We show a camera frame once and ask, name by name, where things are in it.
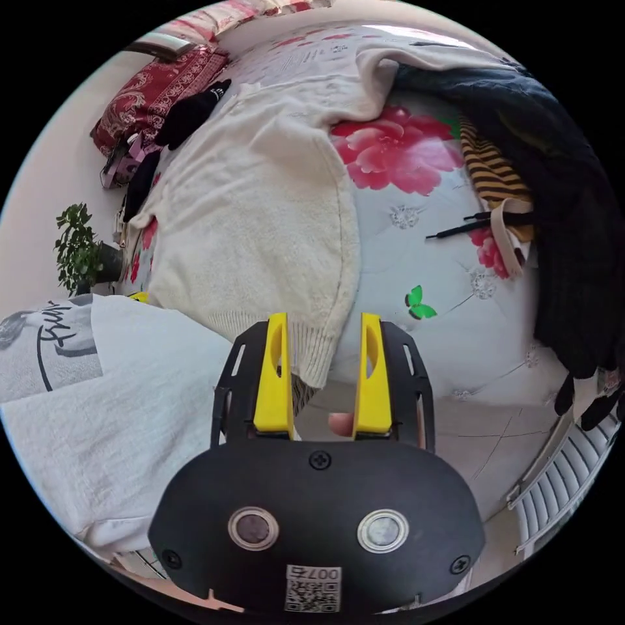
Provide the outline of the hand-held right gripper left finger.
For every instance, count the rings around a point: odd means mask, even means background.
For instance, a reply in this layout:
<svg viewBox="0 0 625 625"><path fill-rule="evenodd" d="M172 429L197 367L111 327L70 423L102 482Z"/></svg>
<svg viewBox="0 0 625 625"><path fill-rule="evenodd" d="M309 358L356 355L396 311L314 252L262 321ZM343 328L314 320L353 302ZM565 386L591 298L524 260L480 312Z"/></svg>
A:
<svg viewBox="0 0 625 625"><path fill-rule="evenodd" d="M294 435L288 317L268 318L253 426L260 435Z"/></svg>

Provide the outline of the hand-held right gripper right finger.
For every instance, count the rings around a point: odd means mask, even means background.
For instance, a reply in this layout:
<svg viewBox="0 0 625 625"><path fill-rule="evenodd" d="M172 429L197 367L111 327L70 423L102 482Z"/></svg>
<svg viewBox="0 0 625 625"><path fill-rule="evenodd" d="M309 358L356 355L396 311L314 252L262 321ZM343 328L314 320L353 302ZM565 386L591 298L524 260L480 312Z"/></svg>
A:
<svg viewBox="0 0 625 625"><path fill-rule="evenodd" d="M391 395L381 319L363 313L352 436L386 438L391 427Z"/></svg>

